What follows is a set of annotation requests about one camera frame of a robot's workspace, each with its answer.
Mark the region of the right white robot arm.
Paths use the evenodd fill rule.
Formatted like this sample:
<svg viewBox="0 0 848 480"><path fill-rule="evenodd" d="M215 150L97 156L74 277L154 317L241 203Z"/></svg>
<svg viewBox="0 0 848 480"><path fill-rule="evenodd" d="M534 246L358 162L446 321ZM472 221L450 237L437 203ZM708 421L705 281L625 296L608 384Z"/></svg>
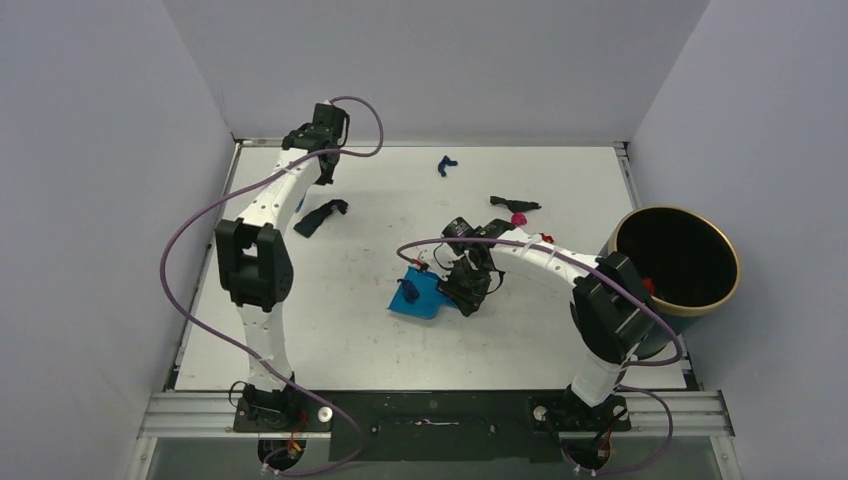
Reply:
<svg viewBox="0 0 848 480"><path fill-rule="evenodd" d="M494 273L517 274L567 295L573 323L588 352L569 385L568 421L593 427L605 415L620 373L654 325L648 292L621 254L591 256L555 246L500 219L473 227L453 219L441 232L456 255L437 289L465 317L495 288Z"/></svg>

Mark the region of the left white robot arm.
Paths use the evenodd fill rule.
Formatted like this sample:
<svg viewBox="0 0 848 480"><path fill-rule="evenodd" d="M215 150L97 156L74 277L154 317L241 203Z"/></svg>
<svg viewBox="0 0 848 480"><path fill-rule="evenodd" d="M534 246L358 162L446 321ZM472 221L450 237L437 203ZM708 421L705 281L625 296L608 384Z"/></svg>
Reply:
<svg viewBox="0 0 848 480"><path fill-rule="evenodd" d="M219 277L235 304L250 349L243 396L248 413L282 431L300 417L300 398L290 387L293 369L285 351L282 303L294 269L283 232L313 185L332 180L336 149L347 132L347 112L330 102L316 104L311 121L283 138L281 149L303 150L310 159L294 164L278 158L273 180L234 219L215 229Z"/></svg>

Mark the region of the black paper scrap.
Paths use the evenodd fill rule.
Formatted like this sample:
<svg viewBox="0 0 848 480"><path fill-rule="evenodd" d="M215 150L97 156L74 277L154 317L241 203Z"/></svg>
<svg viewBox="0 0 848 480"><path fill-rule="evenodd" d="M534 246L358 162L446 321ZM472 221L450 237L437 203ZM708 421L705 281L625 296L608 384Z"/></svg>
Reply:
<svg viewBox="0 0 848 480"><path fill-rule="evenodd" d="M535 201L506 199L500 196L490 196L489 202L493 206L502 206L508 209L511 213L526 213L530 211L540 210L542 205Z"/></svg>

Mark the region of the black paper scrap strip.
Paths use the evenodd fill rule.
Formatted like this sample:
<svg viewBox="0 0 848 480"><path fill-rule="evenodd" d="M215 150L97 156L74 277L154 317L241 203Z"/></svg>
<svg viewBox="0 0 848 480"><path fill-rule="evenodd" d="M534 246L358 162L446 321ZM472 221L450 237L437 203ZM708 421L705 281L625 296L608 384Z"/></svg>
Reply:
<svg viewBox="0 0 848 480"><path fill-rule="evenodd" d="M331 215L334 213L345 215L348 208L349 204L345 200L332 199L306 214L294 225L293 230L305 238L311 238Z"/></svg>

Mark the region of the blue plastic dustpan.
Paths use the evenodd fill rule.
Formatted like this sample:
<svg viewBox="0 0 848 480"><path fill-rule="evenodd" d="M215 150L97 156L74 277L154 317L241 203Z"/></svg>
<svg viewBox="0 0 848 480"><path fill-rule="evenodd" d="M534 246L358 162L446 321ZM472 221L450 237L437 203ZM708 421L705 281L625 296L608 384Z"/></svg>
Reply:
<svg viewBox="0 0 848 480"><path fill-rule="evenodd" d="M434 319L443 307L457 309L457 305L438 289L440 280L435 273L408 267L396 280L397 289L388 309L423 320Z"/></svg>

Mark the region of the small pink scrap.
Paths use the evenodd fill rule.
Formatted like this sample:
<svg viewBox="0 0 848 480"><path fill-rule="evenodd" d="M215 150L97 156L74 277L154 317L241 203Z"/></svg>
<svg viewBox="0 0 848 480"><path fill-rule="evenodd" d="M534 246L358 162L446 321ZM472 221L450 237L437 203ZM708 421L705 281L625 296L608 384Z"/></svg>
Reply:
<svg viewBox="0 0 848 480"><path fill-rule="evenodd" d="M526 215L522 212L513 213L510 221L516 227L523 227L528 223Z"/></svg>

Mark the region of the dark blue paper scrap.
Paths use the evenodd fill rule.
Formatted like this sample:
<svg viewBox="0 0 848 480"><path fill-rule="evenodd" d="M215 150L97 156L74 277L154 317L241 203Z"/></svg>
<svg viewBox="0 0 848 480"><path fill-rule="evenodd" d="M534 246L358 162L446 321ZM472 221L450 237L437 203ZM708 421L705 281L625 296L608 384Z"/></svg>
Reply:
<svg viewBox="0 0 848 480"><path fill-rule="evenodd" d="M397 280L398 283L398 291L401 298L408 304L414 304L420 298L420 293L415 286L414 282L402 278Z"/></svg>

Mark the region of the red paper scrap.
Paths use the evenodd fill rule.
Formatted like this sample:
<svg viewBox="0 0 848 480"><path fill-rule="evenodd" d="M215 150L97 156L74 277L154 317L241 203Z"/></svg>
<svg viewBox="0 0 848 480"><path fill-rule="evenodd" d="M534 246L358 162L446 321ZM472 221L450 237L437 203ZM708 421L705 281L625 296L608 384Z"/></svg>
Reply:
<svg viewBox="0 0 848 480"><path fill-rule="evenodd" d="M650 277L645 277L645 278L642 279L642 283L645 286L647 292L651 296L654 296L655 292L656 292L656 286L655 286L653 279L650 278Z"/></svg>

